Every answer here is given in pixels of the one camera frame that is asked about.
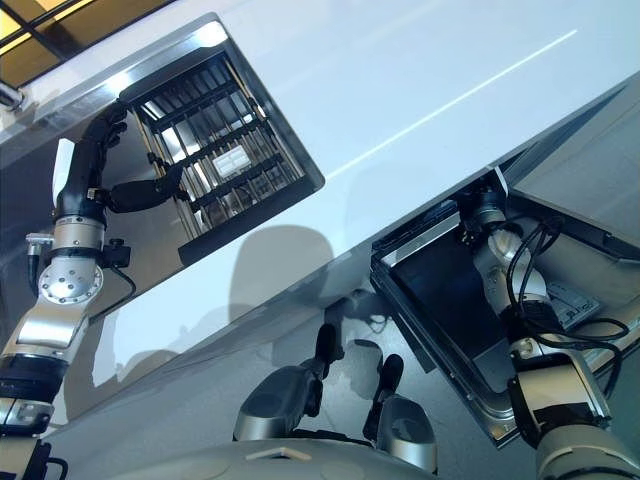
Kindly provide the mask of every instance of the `metal frame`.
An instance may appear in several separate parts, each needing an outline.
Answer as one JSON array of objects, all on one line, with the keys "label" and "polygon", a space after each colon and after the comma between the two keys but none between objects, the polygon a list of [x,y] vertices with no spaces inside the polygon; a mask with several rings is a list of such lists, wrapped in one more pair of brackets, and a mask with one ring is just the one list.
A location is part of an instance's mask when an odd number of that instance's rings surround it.
[{"label": "metal frame", "polygon": [[[442,234],[430,233],[439,231],[440,226],[450,231],[451,219],[458,217],[456,204],[447,200],[423,214],[419,222],[410,222],[408,228],[401,227],[389,235],[398,238],[398,241],[385,242],[383,239],[378,246],[384,247],[379,249],[374,245],[371,283],[393,306],[394,320],[402,335],[414,350],[426,354],[417,355],[418,360],[428,357],[440,368],[491,440],[501,448],[518,434],[506,385],[503,392],[493,391],[473,359],[456,345],[435,319],[421,315],[412,308],[412,300],[394,280],[393,266],[388,263],[388,259],[394,255],[402,253],[402,257],[407,258],[436,241]],[[414,245],[413,252],[406,251],[411,244]],[[423,365],[423,368],[430,368],[430,365]]]},{"label": "metal frame", "polygon": [[[231,38],[200,48],[120,94],[157,175],[183,167],[175,198],[199,260],[294,205],[324,184],[319,169]],[[230,176],[219,158],[241,147],[248,163]]]}]

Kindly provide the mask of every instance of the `white panel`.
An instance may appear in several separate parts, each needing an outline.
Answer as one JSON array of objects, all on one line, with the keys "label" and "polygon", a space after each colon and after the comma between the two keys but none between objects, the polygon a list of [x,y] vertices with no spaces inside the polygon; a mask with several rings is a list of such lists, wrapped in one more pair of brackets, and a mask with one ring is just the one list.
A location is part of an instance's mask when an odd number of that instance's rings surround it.
[{"label": "white panel", "polygon": [[[113,334],[94,363],[103,372],[145,352],[184,351],[326,264],[327,249],[366,265],[372,235],[640,70],[635,0],[178,0],[28,93],[55,97],[208,11],[220,14],[327,182],[110,315]],[[300,231],[319,241],[284,251]],[[261,232],[264,242],[251,242]],[[245,244],[277,268],[256,265],[234,281]],[[241,309],[230,307],[234,298]]]}]

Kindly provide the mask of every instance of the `metal bar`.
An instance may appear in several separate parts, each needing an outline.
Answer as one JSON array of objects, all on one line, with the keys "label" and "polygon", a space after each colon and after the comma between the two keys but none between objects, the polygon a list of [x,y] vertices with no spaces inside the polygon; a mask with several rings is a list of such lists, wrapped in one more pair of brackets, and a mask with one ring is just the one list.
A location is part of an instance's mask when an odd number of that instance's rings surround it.
[{"label": "metal bar", "polygon": [[[236,91],[235,85],[233,83],[226,83],[214,90],[211,90],[209,93],[201,96],[198,100],[194,101],[191,104],[173,107],[174,103],[169,102],[170,105],[174,108],[174,111],[171,113],[167,113],[163,118],[158,120],[158,128],[162,128],[162,126],[165,126],[166,124],[175,122],[177,118],[184,118],[188,115],[188,112],[190,110],[197,108],[199,105],[205,105],[209,102],[215,104],[216,101],[226,98],[230,93],[233,93],[234,91]],[[163,93],[163,95],[165,96],[165,100],[168,100],[166,94]]]},{"label": "metal bar", "polygon": [[67,8],[73,7],[76,3],[80,3],[81,1],[82,0],[66,0],[65,2],[62,2],[60,5],[56,5],[55,7],[53,7],[51,10],[46,11],[42,15],[37,16],[36,18],[31,20],[31,22],[29,23],[31,23],[31,25],[33,25],[34,27],[37,27],[41,23],[46,22],[50,18],[55,17],[59,13],[64,12]]},{"label": "metal bar", "polygon": [[[191,119],[187,117],[186,122],[187,122],[187,125],[189,125],[189,128],[191,128],[191,132],[193,133],[193,138],[198,143],[198,147],[200,148],[200,150],[202,150],[203,143],[200,140],[200,137],[198,136],[198,132],[194,128],[193,124],[191,123]],[[210,160],[209,160],[209,157],[205,155],[200,159],[200,161],[194,162],[194,165],[195,164],[200,165],[202,173],[205,176],[207,183],[209,184],[209,190],[213,190],[216,187],[216,185],[218,185],[220,182],[218,181],[218,179],[215,178],[215,176],[211,175],[211,172],[209,172],[209,165],[207,164],[207,162],[210,162]]]},{"label": "metal bar", "polygon": [[24,93],[0,80],[0,103],[9,110],[18,110],[24,102]]},{"label": "metal bar", "polygon": [[2,4],[2,10],[9,15],[18,25],[22,27],[22,29],[28,33],[30,33],[33,38],[35,38],[38,42],[42,44],[44,48],[53,53],[58,60],[66,60],[67,57],[59,50],[55,45],[53,45],[47,37],[41,34],[38,30],[36,30],[29,22],[27,22],[24,18],[18,15],[13,11],[6,3]]},{"label": "metal bar", "polygon": [[[180,144],[180,148],[184,152],[185,158],[188,157],[189,156],[189,152],[187,151],[187,146],[184,144],[184,141],[182,140],[182,137],[178,133],[178,129],[176,128],[175,125],[171,125],[171,129],[173,130],[173,133],[175,134],[176,138],[178,139],[178,143]],[[201,196],[203,196],[205,194],[204,185],[202,185],[202,183],[200,182],[200,179],[198,178],[197,174],[193,175],[193,172],[191,171],[191,169],[189,167],[185,167],[183,176],[187,179],[187,182],[191,186],[191,190],[193,191],[193,195],[194,195],[195,198],[201,197]],[[200,194],[198,194],[196,186],[198,186],[198,188],[200,189],[200,192],[201,192]]]}]

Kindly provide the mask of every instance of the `window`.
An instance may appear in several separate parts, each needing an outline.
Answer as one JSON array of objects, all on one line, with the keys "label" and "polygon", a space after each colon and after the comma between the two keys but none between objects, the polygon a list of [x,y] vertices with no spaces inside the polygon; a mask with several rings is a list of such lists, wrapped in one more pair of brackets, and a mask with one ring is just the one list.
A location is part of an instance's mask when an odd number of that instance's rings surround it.
[{"label": "window", "polygon": [[173,0],[4,0],[0,78],[22,86]]}]

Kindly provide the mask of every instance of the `black cable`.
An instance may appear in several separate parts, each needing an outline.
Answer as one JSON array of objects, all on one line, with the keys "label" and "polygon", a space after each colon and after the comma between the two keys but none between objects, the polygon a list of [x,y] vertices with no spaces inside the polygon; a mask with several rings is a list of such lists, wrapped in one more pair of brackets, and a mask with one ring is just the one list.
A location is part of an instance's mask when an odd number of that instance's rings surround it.
[{"label": "black cable", "polygon": [[531,272],[533,272],[533,259],[536,258],[538,256],[538,253],[540,253],[540,250],[542,249],[542,246],[544,245],[544,241],[545,241],[545,237],[547,236],[547,234],[543,231],[540,232],[540,237],[538,238],[538,243],[536,244],[535,247],[533,247],[533,250],[531,251],[531,258],[529,260],[529,263],[527,263],[527,268],[524,271],[524,276],[522,277],[522,282],[520,282],[520,292],[518,293],[518,304],[522,305],[524,302],[524,290],[525,290],[525,285],[527,285],[527,283],[529,283],[529,277],[531,276]]},{"label": "black cable", "polygon": [[124,273],[118,267],[111,267],[111,271],[113,273],[115,273],[116,275],[118,275],[120,278],[122,278],[125,282],[127,282],[129,284],[129,287],[130,287],[129,288],[129,292],[126,295],[124,295],[122,298],[117,300],[116,302],[114,302],[111,305],[109,305],[108,307],[103,308],[98,313],[96,313],[96,314],[92,315],[91,317],[89,317],[89,325],[93,325],[95,322],[97,322],[100,319],[100,317],[102,317],[109,310],[111,310],[113,308],[116,308],[116,307],[119,307],[120,305],[122,305],[127,300],[133,298],[133,296],[136,294],[136,290],[137,290],[136,284],[131,279],[131,277],[129,277],[126,273]]},{"label": "black cable", "polygon": [[617,475],[623,478],[640,480],[640,477],[632,472],[621,470],[619,468],[600,467],[600,466],[577,468],[575,470],[571,470],[570,472],[563,473],[559,477],[550,477],[549,480],[570,480],[572,478],[582,477],[584,475],[590,475],[592,473],[611,473],[613,475]]},{"label": "black cable", "polygon": [[40,255],[27,255],[27,277],[29,278],[29,287],[33,294],[38,297],[38,263],[40,263]]},{"label": "black cable", "polygon": [[[552,222],[555,220],[556,219],[552,218],[550,220],[539,222],[538,226],[522,241],[522,243],[516,250],[516,253],[513,256],[513,259],[509,263],[509,267],[507,269],[507,275],[506,275],[507,293],[509,295],[509,300],[513,308],[516,308],[520,313],[520,315],[522,316],[522,320],[525,322],[527,326],[527,330],[529,330],[529,333],[532,335],[532,337],[539,343],[542,343],[543,345],[547,345],[553,348],[572,349],[572,350],[578,350],[578,351],[592,350],[592,349],[598,349],[598,348],[610,350],[613,353],[613,366],[612,366],[611,374],[609,375],[609,379],[607,380],[607,384],[603,389],[604,395],[606,397],[609,397],[611,396],[613,389],[615,388],[615,385],[618,381],[618,377],[620,376],[620,371],[622,369],[622,352],[617,346],[607,343],[607,341],[617,340],[624,337],[626,334],[629,333],[629,328],[622,322],[611,319],[611,318],[590,319],[590,320],[581,322],[579,325],[576,326],[576,328],[583,325],[588,325],[588,324],[609,323],[620,328],[620,331],[611,335],[582,335],[582,334],[574,333],[571,330],[560,331],[560,330],[546,327],[545,325],[542,325],[536,322],[535,320],[528,318],[524,310],[523,300],[524,300],[525,288],[529,281],[529,277],[531,276],[531,272],[533,271],[533,268],[534,268],[534,260],[537,256],[539,256],[541,253],[546,251],[560,236],[562,224],[559,223],[554,228],[554,226],[552,225]],[[547,235],[549,235],[550,238],[545,243],[545,237]],[[522,255],[524,254],[524,252],[526,251],[526,249],[529,247],[529,245],[533,243],[536,237],[538,237],[538,242],[530,253],[530,259],[529,259],[529,262],[527,263],[527,268],[525,270],[525,274],[520,284],[518,299],[516,300],[515,293],[513,291],[513,274],[515,272],[515,267],[518,261],[520,260],[520,258],[522,257]],[[542,337],[541,333],[561,335],[565,338],[569,338],[574,341],[549,340],[547,338]]]},{"label": "black cable", "polygon": [[65,480],[65,478],[67,478],[67,474],[69,473],[69,464],[61,459],[61,458],[55,458],[55,457],[50,457],[46,463],[53,463],[54,465],[60,465],[60,468],[62,469],[62,471],[60,472],[60,477],[58,480]]},{"label": "black cable", "polygon": [[511,302],[511,306],[513,308],[521,309],[516,299],[516,295],[513,291],[513,273],[516,269],[516,265],[520,261],[520,257],[522,257],[522,255],[526,251],[529,244],[533,242],[536,235],[538,235],[541,231],[542,231],[542,224],[540,223],[529,235],[525,237],[524,240],[522,240],[522,243],[516,250],[516,253],[513,255],[513,258],[511,259],[511,262],[509,262],[509,267],[507,268],[507,276],[506,276],[507,295],[509,296],[509,301]]}]

